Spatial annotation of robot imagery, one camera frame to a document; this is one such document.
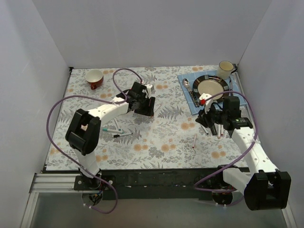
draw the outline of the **mug handle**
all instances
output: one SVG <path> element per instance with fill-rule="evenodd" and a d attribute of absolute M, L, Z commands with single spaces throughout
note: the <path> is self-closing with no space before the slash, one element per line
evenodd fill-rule
<path fill-rule="evenodd" d="M 234 72 L 238 71 L 238 68 L 237 68 L 236 64 L 233 64 L 233 67 L 234 67 L 234 70 L 230 74 L 233 74 Z"/>
<path fill-rule="evenodd" d="M 91 84 L 91 89 L 92 89 L 92 90 L 95 90 L 96 88 L 97 88 L 96 84 L 95 84 L 95 83 L 92 83 L 92 84 Z"/>

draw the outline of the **gray floor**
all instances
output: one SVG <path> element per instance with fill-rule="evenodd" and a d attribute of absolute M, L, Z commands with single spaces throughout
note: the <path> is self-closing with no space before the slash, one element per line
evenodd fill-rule
<path fill-rule="evenodd" d="M 102 201 L 108 209 L 113 201 Z M 250 211 L 245 202 L 229 208 L 195 199 L 121 199 L 117 209 L 102 215 L 83 207 L 80 193 L 40 193 L 32 228 L 285 228 L 281 210 Z"/>

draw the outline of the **blue placemat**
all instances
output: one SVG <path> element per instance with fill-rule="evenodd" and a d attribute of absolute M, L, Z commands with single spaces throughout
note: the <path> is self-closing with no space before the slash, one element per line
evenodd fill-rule
<path fill-rule="evenodd" d="M 180 86 L 181 86 L 181 89 L 183 90 L 184 92 L 184 95 L 186 97 L 186 100 L 187 100 L 187 103 L 189 105 L 189 108 L 190 108 L 190 111 L 192 113 L 192 115 L 196 115 L 199 113 L 199 111 L 201 109 L 203 109 L 204 107 L 203 106 L 200 106 L 198 108 L 196 108 L 192 102 L 192 99 L 189 95 L 189 92 L 188 90 L 183 86 L 182 84 L 182 80 L 185 78 L 189 81 L 190 83 L 190 86 L 191 86 L 191 89 L 192 89 L 192 86 L 193 86 L 193 82 L 200 76 L 203 76 L 203 75 L 216 75 L 217 71 L 216 70 L 207 70 L 207 71 L 200 71 L 200 72 L 195 72 L 195 73 L 191 73 L 191 74 L 186 74 L 186 75 L 178 75 L 177 78 L 180 82 Z M 237 92 L 240 92 L 240 89 L 239 87 L 237 86 L 233 76 L 231 76 L 231 79 L 232 79 L 232 89 L 233 91 L 237 91 Z M 229 84 L 229 79 L 226 79 L 225 80 L 227 82 L 227 84 L 229 85 L 230 87 L 230 84 Z M 244 98 L 238 94 L 234 94 L 234 96 L 237 96 L 239 97 L 239 100 L 240 100 L 240 105 L 246 105 L 246 101 L 244 100 Z"/>

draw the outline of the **plate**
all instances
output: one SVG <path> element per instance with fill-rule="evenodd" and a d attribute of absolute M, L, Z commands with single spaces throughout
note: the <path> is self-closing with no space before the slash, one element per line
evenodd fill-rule
<path fill-rule="evenodd" d="M 203 75 L 198 77 L 193 83 L 193 92 L 199 98 L 203 93 L 215 95 L 220 92 L 229 91 L 228 84 L 221 78 L 213 75 Z M 223 98 L 229 96 L 229 93 L 221 94 L 213 98 L 218 103 L 223 101 Z"/>

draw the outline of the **floral pattern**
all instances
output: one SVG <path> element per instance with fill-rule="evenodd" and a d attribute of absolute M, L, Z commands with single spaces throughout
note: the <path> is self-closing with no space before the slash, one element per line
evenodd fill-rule
<path fill-rule="evenodd" d="M 100 140 L 95 149 L 96 160 L 101 169 L 173 169 L 173 168 L 211 168 L 227 164 L 240 155 L 237 145 L 226 132 L 217 138 L 206 135 L 195 122 L 177 80 L 177 75 L 197 71 L 214 70 L 216 66 L 183 67 L 140 67 L 132 68 L 144 80 L 153 84 L 156 97 L 154 117 L 135 114 L 121 115 L 103 127 L 123 129 L 132 135 L 113 138 L 109 132 L 100 132 Z M 100 69 L 104 74 L 103 85 L 91 90 L 85 81 L 90 69 L 73 69 L 65 96 L 86 95 L 111 100 L 119 93 L 112 82 L 115 68 Z M 132 72 L 120 71 L 115 78 L 122 89 L 130 88 L 138 80 Z M 98 101 L 72 98 L 64 101 L 53 139 L 68 155 L 77 160 L 73 149 L 65 140 L 70 121 L 79 108 L 89 110 L 102 105 Z M 246 107 L 241 107 L 243 116 L 248 117 Z M 192 148 L 194 135 L 197 134 L 195 148 Z M 241 160 L 238 166 L 246 166 Z M 77 165 L 63 156 L 53 146 L 47 159 L 48 171 L 77 170 Z"/>

